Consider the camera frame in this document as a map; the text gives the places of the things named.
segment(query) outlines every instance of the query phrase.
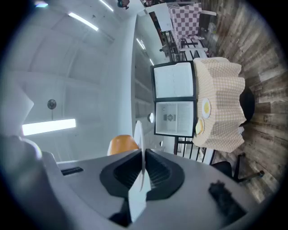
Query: wooden floor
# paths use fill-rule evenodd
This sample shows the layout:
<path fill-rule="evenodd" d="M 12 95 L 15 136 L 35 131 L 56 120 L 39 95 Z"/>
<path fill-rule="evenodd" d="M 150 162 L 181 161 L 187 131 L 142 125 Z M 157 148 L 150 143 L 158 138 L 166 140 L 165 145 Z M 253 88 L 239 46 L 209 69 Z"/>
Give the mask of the wooden floor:
<path fill-rule="evenodd" d="M 288 71 L 281 47 L 265 21 L 239 0 L 202 0 L 202 9 L 217 16 L 201 15 L 200 27 L 214 23 L 215 31 L 201 30 L 211 57 L 225 57 L 242 65 L 241 77 L 254 93 L 256 109 L 244 126 L 245 142 L 234 152 L 217 151 L 214 163 L 227 160 L 235 166 L 236 156 L 245 152 L 241 176 L 263 170 L 263 178 L 243 182 L 261 202 L 279 187 L 288 156 Z"/>

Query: white ceiling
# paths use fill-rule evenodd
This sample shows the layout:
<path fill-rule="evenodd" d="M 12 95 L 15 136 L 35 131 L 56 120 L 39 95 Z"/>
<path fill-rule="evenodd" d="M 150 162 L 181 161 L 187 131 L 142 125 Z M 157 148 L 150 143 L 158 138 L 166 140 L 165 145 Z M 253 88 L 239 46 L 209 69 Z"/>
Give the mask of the white ceiling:
<path fill-rule="evenodd" d="M 118 8 L 116 0 L 106 2 L 114 12 L 99 0 L 50 1 L 47 8 L 37 8 L 15 36 L 7 57 L 6 76 L 15 79 L 34 102 L 25 124 L 48 121 L 52 116 L 76 119 L 75 129 L 28 137 L 43 151 L 52 152 L 57 161 L 100 157 L 107 152 L 102 111 L 103 106 L 109 105 L 101 100 L 101 80 L 109 62 L 107 53 L 117 39 L 115 31 L 125 26 L 123 20 L 144 7 L 138 0 L 131 1 L 128 10 Z M 69 17 L 69 12 L 99 30 Z M 136 118 L 143 120 L 153 111 L 150 61 L 139 47 L 135 56 L 136 79 L 148 89 L 135 85 Z M 50 99 L 57 102 L 53 115 L 47 107 Z M 155 148 L 162 138 L 153 135 L 152 124 L 143 122 L 148 147 Z"/>

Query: checkered tablecloth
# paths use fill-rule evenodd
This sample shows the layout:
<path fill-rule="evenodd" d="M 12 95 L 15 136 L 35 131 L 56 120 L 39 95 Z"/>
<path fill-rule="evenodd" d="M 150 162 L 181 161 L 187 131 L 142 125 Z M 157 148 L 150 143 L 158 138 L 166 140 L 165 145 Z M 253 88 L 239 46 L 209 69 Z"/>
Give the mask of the checkered tablecloth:
<path fill-rule="evenodd" d="M 177 3 L 167 3 L 173 24 L 172 36 L 178 49 L 181 49 L 181 40 L 202 39 L 198 37 L 199 17 L 202 11 L 201 3 L 179 6 Z"/>
<path fill-rule="evenodd" d="M 197 116 L 202 117 L 202 101 L 208 98 L 211 104 L 209 118 L 204 120 L 204 131 L 195 135 L 193 143 L 199 147 L 232 152 L 244 140 L 238 127 L 246 121 L 240 106 L 239 96 L 245 88 L 244 78 L 239 77 L 241 65 L 226 58 L 194 59 Z"/>

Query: mini fridge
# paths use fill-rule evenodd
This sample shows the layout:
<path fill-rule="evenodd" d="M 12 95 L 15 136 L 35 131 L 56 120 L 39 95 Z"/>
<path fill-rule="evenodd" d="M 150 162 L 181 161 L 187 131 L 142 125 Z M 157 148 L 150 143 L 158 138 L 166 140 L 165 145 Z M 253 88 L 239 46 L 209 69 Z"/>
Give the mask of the mini fridge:
<path fill-rule="evenodd" d="M 193 137 L 197 122 L 193 62 L 151 66 L 155 105 L 154 134 Z"/>

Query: orange object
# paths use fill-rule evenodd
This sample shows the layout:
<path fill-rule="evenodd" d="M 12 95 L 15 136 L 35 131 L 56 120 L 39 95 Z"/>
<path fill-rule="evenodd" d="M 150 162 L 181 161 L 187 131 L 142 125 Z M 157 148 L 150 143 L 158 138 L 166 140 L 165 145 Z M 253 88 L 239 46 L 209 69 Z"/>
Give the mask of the orange object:
<path fill-rule="evenodd" d="M 110 155 L 139 149 L 138 145 L 130 135 L 119 135 L 111 140 Z"/>

